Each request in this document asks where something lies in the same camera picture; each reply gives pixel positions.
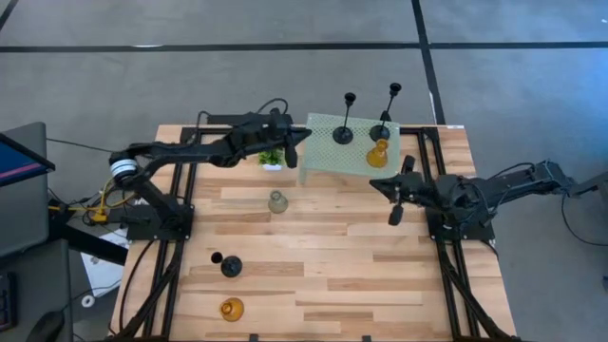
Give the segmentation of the dark grey desk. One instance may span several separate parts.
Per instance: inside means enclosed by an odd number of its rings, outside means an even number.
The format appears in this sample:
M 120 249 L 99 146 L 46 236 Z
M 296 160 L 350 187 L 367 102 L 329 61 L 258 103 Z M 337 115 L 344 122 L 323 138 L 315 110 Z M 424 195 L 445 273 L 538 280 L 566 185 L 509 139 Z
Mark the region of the dark grey desk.
M 67 243 L 55 240 L 0 258 L 0 274 L 15 273 L 17 325 L 0 332 L 0 342 L 26 342 L 46 313 L 59 311 L 64 325 L 56 342 L 72 342 L 71 289 Z

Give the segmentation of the medium black candlestick holder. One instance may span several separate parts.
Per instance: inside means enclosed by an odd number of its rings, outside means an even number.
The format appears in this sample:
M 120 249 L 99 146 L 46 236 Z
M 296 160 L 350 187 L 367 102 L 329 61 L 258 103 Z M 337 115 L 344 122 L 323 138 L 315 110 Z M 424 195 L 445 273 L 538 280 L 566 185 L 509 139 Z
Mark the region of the medium black candlestick holder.
M 350 116 L 350 110 L 353 103 L 356 101 L 356 95 L 352 92 L 347 92 L 344 95 L 346 111 L 344 115 L 344 122 L 338 126 L 332 133 L 333 140 L 338 144 L 349 144 L 353 139 L 352 131 L 347 127 L 348 119 Z

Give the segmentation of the pale green perforated shelf table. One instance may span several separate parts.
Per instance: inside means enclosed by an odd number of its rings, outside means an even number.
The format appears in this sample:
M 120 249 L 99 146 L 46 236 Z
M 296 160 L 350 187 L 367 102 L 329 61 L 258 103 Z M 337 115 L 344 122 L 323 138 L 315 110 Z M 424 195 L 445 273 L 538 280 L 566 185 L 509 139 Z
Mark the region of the pale green perforated shelf table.
M 306 181 L 310 170 L 330 173 L 342 173 L 372 179 L 389 178 L 396 175 L 401 168 L 400 125 L 388 122 L 390 132 L 387 150 L 388 163 L 382 168 L 374 168 L 367 163 L 367 154 L 376 143 L 370 138 L 370 130 L 380 121 L 360 118 L 349 118 L 347 128 L 353 134 L 348 144 L 339 144 L 333 139 L 333 131 L 342 127 L 344 118 L 321 113 L 309 113 L 306 127 L 312 134 L 304 141 L 304 152 L 300 164 L 300 182 Z

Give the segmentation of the white paper sheet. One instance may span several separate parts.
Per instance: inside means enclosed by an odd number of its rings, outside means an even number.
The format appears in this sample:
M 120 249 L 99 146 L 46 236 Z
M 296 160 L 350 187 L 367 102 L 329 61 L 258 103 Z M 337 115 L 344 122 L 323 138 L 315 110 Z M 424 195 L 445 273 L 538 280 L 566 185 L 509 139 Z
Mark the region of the white paper sheet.
M 127 230 L 118 229 L 114 233 L 101 235 L 101 239 L 128 249 Z M 92 296 L 101 297 L 116 289 L 121 282 L 124 267 L 96 256 L 81 253 L 85 272 L 92 288 Z

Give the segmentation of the black stand beam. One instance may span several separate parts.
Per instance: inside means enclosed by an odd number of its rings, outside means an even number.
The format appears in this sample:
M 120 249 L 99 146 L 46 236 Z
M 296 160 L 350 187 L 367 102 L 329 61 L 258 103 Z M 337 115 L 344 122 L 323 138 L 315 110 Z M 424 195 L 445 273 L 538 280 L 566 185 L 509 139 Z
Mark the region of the black stand beam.
M 124 265 L 127 249 L 117 244 L 95 237 L 72 227 L 69 222 L 74 218 L 75 211 L 67 209 L 67 205 L 57 199 L 48 201 L 48 241 L 63 239 L 72 250 L 85 253 L 99 259 Z

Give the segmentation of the computer monitor blue screen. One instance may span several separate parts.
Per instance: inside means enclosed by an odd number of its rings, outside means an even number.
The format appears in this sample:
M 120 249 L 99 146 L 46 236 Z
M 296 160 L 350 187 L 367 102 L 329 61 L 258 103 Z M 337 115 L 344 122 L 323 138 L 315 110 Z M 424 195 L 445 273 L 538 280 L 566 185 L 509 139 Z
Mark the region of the computer monitor blue screen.
M 0 133 L 0 187 L 53 172 L 51 161 Z

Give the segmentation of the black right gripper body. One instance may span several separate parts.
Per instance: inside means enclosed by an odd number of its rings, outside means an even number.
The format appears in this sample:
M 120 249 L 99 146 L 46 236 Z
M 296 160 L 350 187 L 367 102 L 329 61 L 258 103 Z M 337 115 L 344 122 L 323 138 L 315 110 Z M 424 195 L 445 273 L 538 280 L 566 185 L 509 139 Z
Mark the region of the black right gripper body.
M 430 206 L 429 187 L 423 175 L 413 171 L 415 158 L 406 155 L 401 172 L 391 179 L 389 202 L 393 205 L 389 214 L 389 225 L 398 225 L 403 217 L 405 202 L 422 207 Z

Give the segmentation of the short black candlestick holder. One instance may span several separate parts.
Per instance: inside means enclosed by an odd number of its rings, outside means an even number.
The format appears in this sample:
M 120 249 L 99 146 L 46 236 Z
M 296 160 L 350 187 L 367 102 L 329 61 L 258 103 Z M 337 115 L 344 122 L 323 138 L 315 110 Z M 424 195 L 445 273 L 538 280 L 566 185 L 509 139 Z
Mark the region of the short black candlestick holder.
M 214 252 L 211 261 L 219 266 L 221 273 L 226 277 L 236 277 L 243 269 L 243 263 L 238 256 L 224 256 L 221 252 Z

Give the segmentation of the black computer mouse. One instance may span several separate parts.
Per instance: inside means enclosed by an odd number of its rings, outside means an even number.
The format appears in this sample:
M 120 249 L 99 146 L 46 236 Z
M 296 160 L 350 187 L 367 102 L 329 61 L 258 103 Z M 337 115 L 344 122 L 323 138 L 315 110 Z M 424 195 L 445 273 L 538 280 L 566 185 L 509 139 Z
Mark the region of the black computer mouse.
M 31 328 L 26 342 L 55 342 L 64 325 L 62 311 L 44 313 Z

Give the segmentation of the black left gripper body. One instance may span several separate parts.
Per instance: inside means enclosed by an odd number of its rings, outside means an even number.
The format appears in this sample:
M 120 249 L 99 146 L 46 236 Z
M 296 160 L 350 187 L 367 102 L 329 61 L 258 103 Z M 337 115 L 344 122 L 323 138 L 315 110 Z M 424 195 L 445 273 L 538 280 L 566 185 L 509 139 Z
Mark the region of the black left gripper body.
M 282 148 L 287 166 L 297 167 L 295 132 L 289 114 L 282 114 L 277 108 L 273 108 L 268 115 L 247 112 L 244 115 L 244 130 L 245 156 Z

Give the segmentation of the black keyboard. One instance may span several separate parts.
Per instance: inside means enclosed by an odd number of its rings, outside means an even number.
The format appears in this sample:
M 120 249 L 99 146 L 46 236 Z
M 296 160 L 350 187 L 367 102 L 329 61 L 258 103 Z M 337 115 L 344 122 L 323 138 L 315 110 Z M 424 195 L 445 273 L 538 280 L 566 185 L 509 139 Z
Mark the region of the black keyboard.
M 0 274 L 0 333 L 17 325 L 16 274 Z

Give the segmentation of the amber ribbed glass candle holder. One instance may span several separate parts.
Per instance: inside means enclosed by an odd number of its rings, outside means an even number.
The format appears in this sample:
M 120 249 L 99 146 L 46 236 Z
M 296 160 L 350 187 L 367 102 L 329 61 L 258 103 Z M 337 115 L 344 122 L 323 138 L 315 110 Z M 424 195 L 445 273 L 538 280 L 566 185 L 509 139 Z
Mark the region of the amber ribbed glass candle holder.
M 239 321 L 244 314 L 244 304 L 237 297 L 224 300 L 219 306 L 221 317 L 228 322 Z
M 375 147 L 372 148 L 366 156 L 368 165 L 374 168 L 385 167 L 388 163 L 388 147 L 389 143 L 387 140 L 377 140 L 375 143 Z

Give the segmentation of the tall black candlestick holder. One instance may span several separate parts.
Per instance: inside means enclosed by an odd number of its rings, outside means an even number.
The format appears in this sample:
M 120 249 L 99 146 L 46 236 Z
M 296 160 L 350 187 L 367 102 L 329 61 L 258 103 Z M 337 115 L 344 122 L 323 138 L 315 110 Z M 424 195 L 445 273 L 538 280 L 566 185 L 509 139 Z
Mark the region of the tall black candlestick holder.
M 391 121 L 390 109 L 391 109 L 394 98 L 399 94 L 401 89 L 402 89 L 402 86 L 399 83 L 391 83 L 389 85 L 389 102 L 388 102 L 386 109 L 381 114 L 381 117 L 380 117 L 381 123 L 373 126 L 370 129 L 370 138 L 373 141 L 377 142 L 380 139 L 388 140 L 390 138 L 390 131 L 386 127 L 386 122 Z

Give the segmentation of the small green plant white pot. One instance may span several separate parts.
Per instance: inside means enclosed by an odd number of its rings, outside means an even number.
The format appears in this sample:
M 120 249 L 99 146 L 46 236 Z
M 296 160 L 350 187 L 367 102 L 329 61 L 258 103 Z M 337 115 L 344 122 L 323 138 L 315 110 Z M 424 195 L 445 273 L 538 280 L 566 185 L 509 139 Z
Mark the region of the small green plant white pot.
M 283 151 L 273 149 L 258 153 L 258 163 L 266 171 L 280 171 L 284 163 Z

